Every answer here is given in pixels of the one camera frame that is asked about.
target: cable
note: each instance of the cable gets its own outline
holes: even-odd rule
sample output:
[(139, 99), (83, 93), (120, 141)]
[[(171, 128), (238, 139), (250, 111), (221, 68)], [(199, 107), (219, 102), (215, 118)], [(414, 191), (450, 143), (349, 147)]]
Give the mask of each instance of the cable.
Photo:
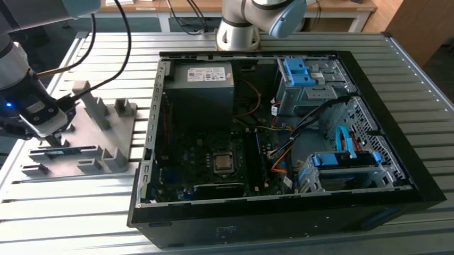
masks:
[(277, 170), (278, 172), (282, 172), (281, 169), (275, 169), (275, 168), (277, 168), (279, 162), (281, 162), (282, 159), (285, 158), (285, 156), (286, 156), (286, 154), (289, 153), (289, 151), (290, 151), (291, 148), (293, 148), (293, 146), (290, 146), (289, 149), (287, 149), (287, 150), (283, 152), (283, 154), (281, 155), (278, 161), (275, 162), (275, 164), (274, 164), (273, 167), (271, 167), (271, 172), (275, 172), (275, 170)]
[(195, 14), (196, 14), (196, 16), (198, 16), (198, 18), (200, 20), (202, 27), (203, 27), (204, 31), (207, 32), (209, 31), (207, 19), (206, 19), (203, 13), (202, 13), (202, 10), (200, 10), (198, 4), (194, 2), (194, 0), (186, 0), (186, 1), (191, 5), (192, 10), (194, 10), (194, 12), (195, 12)]
[(259, 128), (259, 129), (267, 129), (267, 130), (271, 130), (271, 131), (289, 131), (287, 129), (275, 129), (273, 127), (267, 127), (267, 126), (255, 126), (255, 125), (250, 125), (249, 123), (246, 123), (245, 121), (242, 121), (239, 118), (235, 118), (234, 119), (242, 124), (245, 125), (246, 127), (249, 128)]
[(254, 85), (249, 81), (246, 81), (242, 78), (237, 78), (237, 79), (243, 81), (254, 89), (254, 91), (257, 93), (257, 98), (258, 98), (257, 106), (255, 106), (255, 108), (250, 112), (234, 115), (235, 118), (241, 118), (241, 117), (247, 116), (249, 114), (253, 114), (258, 110), (258, 108), (261, 107), (261, 103), (262, 103), (262, 95), (261, 95), (261, 92), (258, 91), (258, 89), (254, 87)]
[(68, 65), (68, 66), (62, 67), (62, 68), (51, 69), (51, 70), (47, 70), (44, 72), (38, 73), (36, 74), (38, 78), (43, 79), (43, 78), (50, 77), (50, 76), (52, 76), (58, 73), (63, 73), (63, 72), (71, 70), (72, 68), (75, 68), (76, 66), (79, 66), (83, 63), (83, 61), (86, 60), (86, 58), (88, 57), (90, 53), (92, 52), (94, 45), (95, 45), (95, 39), (96, 39), (96, 18), (95, 18), (95, 15), (92, 14), (92, 41), (90, 42), (90, 46), (88, 46), (88, 49), (87, 49), (84, 56), (72, 65)]
[(283, 173), (283, 174), (286, 174), (286, 173), (287, 173), (287, 170), (275, 168), (273, 172), (274, 172), (274, 173)]
[(291, 180), (290, 193), (294, 193), (295, 181), (294, 181), (294, 169), (293, 169), (293, 160), (291, 160), (291, 148), (290, 148), (289, 153), (286, 155), (286, 163), (287, 163), (287, 170), (289, 170), (287, 178)]
[[(247, 111), (250, 111), (250, 104), (247, 104), (247, 106), (246, 106), (246, 110)], [(262, 122), (261, 122), (261, 120), (255, 117), (255, 115), (254, 114), (251, 114), (250, 116), (249, 116), (251, 119), (254, 119), (254, 121), (255, 121), (255, 123), (257, 123), (257, 125), (262, 125)]]
[(84, 90), (82, 93), (75, 95), (72, 97), (74, 101), (79, 100), (86, 94), (88, 94), (95, 89), (98, 89), (100, 86), (108, 84), (112, 80), (115, 80), (120, 76), (123, 71), (126, 70), (126, 67), (127, 67), (127, 64), (128, 64), (128, 61), (130, 61), (131, 49), (132, 49), (132, 35), (131, 35), (130, 22), (128, 22), (127, 15), (126, 15), (126, 12), (123, 10), (123, 7), (122, 7), (122, 4), (120, 4), (119, 0), (114, 0), (114, 1), (115, 1), (115, 4), (116, 4), (116, 7), (119, 8), (119, 11), (120, 11), (120, 14), (122, 14), (122, 18), (123, 18), (123, 21), (124, 21), (124, 26), (127, 27), (127, 34), (128, 34), (128, 49), (127, 49), (127, 55), (124, 57), (123, 65), (122, 65), (122, 68), (120, 68), (119, 72), (110, 79), (107, 79), (100, 84), (98, 84), (96, 86), (91, 87), (90, 89)]
[[(277, 118), (278, 118), (278, 116), (273, 117), (271, 127), (279, 129), (281, 127), (277, 126)], [(291, 131), (293, 130), (291, 126), (286, 126), (286, 130)]]
[(295, 139), (298, 138), (299, 136), (299, 132), (301, 130), (303, 130), (305, 128), (307, 128), (307, 126), (310, 126), (313, 123), (317, 122), (317, 119), (318, 119), (318, 116), (319, 114), (322, 113), (322, 111), (331, 107), (333, 105), (335, 104), (339, 104), (339, 103), (345, 103), (345, 102), (349, 102), (351, 100), (351, 97), (355, 96), (354, 93), (351, 93), (350, 95), (347, 96), (342, 96), (342, 97), (338, 97), (337, 99), (331, 99), (329, 101), (326, 101), (323, 104), (321, 104), (314, 110), (311, 110), (306, 116), (302, 118), (302, 120), (299, 121), (299, 123), (297, 124), (297, 126), (294, 127), (291, 133), (290, 133), (290, 138), (287, 140), (287, 142), (281, 146), (278, 147), (274, 151), (271, 151), (269, 153), (270, 157), (274, 156), (278, 152), (281, 152), (289, 145), (291, 145), (295, 141)]
[(317, 14), (315, 14), (315, 19), (314, 19), (314, 23), (310, 27), (310, 31), (313, 31), (313, 29), (315, 28), (315, 26), (319, 24), (321, 21), (321, 17), (322, 17), (322, 5), (321, 5), (321, 1), (317, 1)]
[(172, 13), (172, 16), (174, 16), (174, 18), (175, 18), (175, 21), (176, 21), (176, 23), (178, 23), (178, 26), (179, 26), (179, 28), (182, 28), (183, 32), (184, 32), (186, 34), (188, 34), (190, 36), (198, 36), (198, 35), (200, 35), (200, 31), (196, 32), (196, 33), (191, 33), (191, 32), (188, 32), (188, 31), (183, 28), (183, 25), (182, 25), (182, 23), (180, 23), (180, 20), (179, 20), (179, 18), (178, 18), (176, 15), (175, 15), (175, 11), (174, 11), (174, 7), (172, 7), (172, 4), (171, 4), (171, 1), (170, 1), (170, 0), (166, 0), (166, 1), (167, 1), (167, 5), (168, 5), (168, 8), (170, 8), (171, 13)]
[(357, 141), (357, 139), (355, 139), (355, 137), (354, 137), (353, 134), (350, 134), (350, 138), (351, 138), (351, 140), (354, 141), (355, 149), (357, 149), (358, 151), (361, 151), (361, 150), (362, 150), (362, 147), (361, 147), (359, 142)]

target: open computer case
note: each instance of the open computer case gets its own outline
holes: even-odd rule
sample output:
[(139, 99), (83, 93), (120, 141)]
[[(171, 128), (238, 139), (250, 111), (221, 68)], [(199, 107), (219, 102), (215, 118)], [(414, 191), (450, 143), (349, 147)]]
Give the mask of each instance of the open computer case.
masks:
[(367, 231), (445, 201), (350, 52), (162, 53), (128, 226), (160, 248)]

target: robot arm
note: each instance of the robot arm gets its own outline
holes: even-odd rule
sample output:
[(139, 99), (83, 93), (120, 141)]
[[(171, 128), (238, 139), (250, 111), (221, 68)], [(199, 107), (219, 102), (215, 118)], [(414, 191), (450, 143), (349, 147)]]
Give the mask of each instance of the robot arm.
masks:
[(285, 38), (301, 25), (306, 0), (225, 0), (217, 44), (222, 50), (255, 50), (258, 28)]
[(0, 0), (0, 134), (44, 138), (67, 125), (72, 108), (47, 93), (7, 33), (76, 19), (99, 7), (100, 0)]
[(100, 0), (0, 0), (0, 35), (95, 13)]
[[(100, 0), (0, 0), (0, 135), (46, 138), (71, 122), (75, 100), (55, 100), (7, 35), (95, 13)], [(217, 36), (223, 50), (253, 50), (258, 28), (271, 36), (289, 36), (301, 24), (305, 0), (225, 0)]]

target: wooden desk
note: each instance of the wooden desk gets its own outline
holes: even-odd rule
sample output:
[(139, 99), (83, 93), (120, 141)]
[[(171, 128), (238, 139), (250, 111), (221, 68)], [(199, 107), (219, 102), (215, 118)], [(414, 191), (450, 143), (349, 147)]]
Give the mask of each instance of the wooden desk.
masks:
[[(170, 0), (178, 17), (196, 17), (187, 0)], [(203, 15), (206, 17), (222, 17), (222, 0), (195, 0)], [(365, 27), (369, 15), (377, 10), (373, 0), (365, 0), (365, 3), (357, 4), (350, 0), (321, 0), (322, 18), (351, 18), (349, 32), (361, 32)], [(159, 18), (162, 32), (170, 32), (171, 26), (168, 19), (172, 17), (171, 9), (166, 0), (155, 0), (152, 2), (136, 1), (135, 4), (124, 5), (124, 11), (131, 18)], [(306, 18), (315, 18), (318, 5), (307, 6)], [(106, 6), (103, 4), (99, 12), (99, 18), (119, 18), (119, 10), (116, 6)]]
[[(171, 11), (167, 6), (166, 0), (159, 0), (162, 2), (160, 11)], [(222, 11), (222, 0), (194, 0), (202, 11), (207, 12), (221, 12)], [(187, 0), (170, 0), (172, 4), (174, 11), (176, 12), (192, 12), (192, 8), (187, 3)], [(357, 4), (350, 0), (321, 0), (321, 6), (323, 12), (357, 12), (357, 11), (370, 11), (377, 10), (377, 6), (373, 0), (365, 0), (362, 4)], [(307, 6), (309, 12), (317, 12), (318, 5), (311, 4)]]
[(390, 32), (414, 61), (423, 66), (454, 35), (454, 1), (374, 1), (379, 9), (367, 20), (365, 32)]

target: metal table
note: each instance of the metal table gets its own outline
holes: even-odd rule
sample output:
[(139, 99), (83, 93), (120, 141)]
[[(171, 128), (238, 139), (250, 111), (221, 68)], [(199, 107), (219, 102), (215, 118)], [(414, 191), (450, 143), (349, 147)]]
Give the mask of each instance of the metal table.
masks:
[[(214, 35), (135, 33), (127, 71), (94, 92), (106, 103), (128, 97), (139, 105), (131, 149), (131, 169), (142, 158), (159, 51), (215, 50)], [(88, 47), (74, 41), (63, 65)], [(100, 33), (84, 64), (58, 75), (50, 85), (62, 96), (72, 81), (111, 77), (120, 68), (127, 47), (124, 33)], [(302, 33), (286, 40), (263, 35), (263, 50), (349, 50), (353, 52), (387, 108), (423, 160), (448, 201), (430, 210), (405, 215), (370, 232), (179, 248), (194, 253), (249, 251), (249, 254), (415, 254), (454, 250), (454, 106), (440, 92), (393, 38), (381, 34)], [(20, 179), (19, 141), (0, 171), (0, 253), (136, 254), (159, 253), (127, 214), (134, 171), (42, 181)]]

